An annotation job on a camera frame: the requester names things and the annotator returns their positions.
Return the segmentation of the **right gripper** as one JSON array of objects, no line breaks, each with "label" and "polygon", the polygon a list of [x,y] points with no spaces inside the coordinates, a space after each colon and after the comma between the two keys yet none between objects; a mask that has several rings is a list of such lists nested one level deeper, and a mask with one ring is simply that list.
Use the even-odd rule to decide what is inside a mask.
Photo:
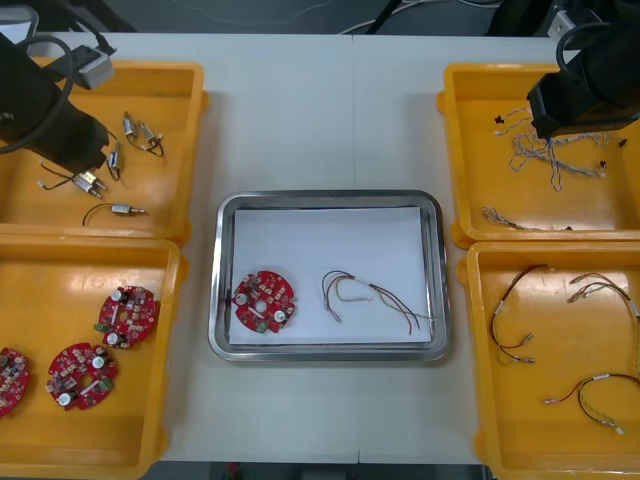
[{"label": "right gripper", "polygon": [[528,101],[543,139],[620,130],[639,119],[639,80],[550,73],[529,91]]}]

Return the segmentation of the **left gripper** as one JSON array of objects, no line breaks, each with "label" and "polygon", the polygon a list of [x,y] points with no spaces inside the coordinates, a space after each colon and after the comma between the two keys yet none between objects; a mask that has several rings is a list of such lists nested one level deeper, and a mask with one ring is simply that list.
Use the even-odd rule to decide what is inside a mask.
[{"label": "left gripper", "polygon": [[100,168],[106,146],[106,127],[72,104],[64,106],[37,138],[37,153],[72,174]]}]

